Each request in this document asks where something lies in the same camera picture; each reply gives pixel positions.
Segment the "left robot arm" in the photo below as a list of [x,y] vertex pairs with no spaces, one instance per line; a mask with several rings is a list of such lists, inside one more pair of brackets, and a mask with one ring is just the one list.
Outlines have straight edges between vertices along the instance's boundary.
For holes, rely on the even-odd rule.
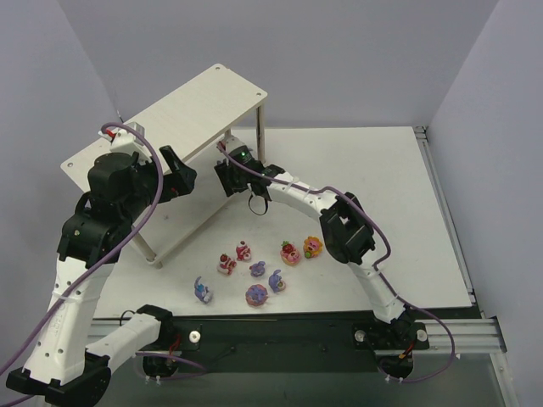
[[194,189],[196,171],[171,147],[160,153],[169,174],[140,153],[107,153],[95,160],[87,173],[90,189],[62,228],[48,321],[25,365],[8,374],[7,388],[42,396],[53,406],[94,406],[113,373],[137,351],[174,343],[172,313],[153,305],[142,306],[106,338],[87,341],[100,294],[120,257],[118,246],[135,231],[134,222]]

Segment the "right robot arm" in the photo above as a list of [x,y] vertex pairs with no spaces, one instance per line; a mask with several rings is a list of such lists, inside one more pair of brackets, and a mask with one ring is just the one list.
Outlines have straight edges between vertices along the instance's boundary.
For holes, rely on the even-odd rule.
[[374,316],[390,325],[400,319],[406,306],[378,269],[391,255],[390,244],[355,195],[330,186],[315,189],[279,166],[264,166],[243,143],[228,152],[227,145],[218,142],[217,149],[225,158],[215,171],[228,197],[249,190],[317,221],[327,252],[351,268]]

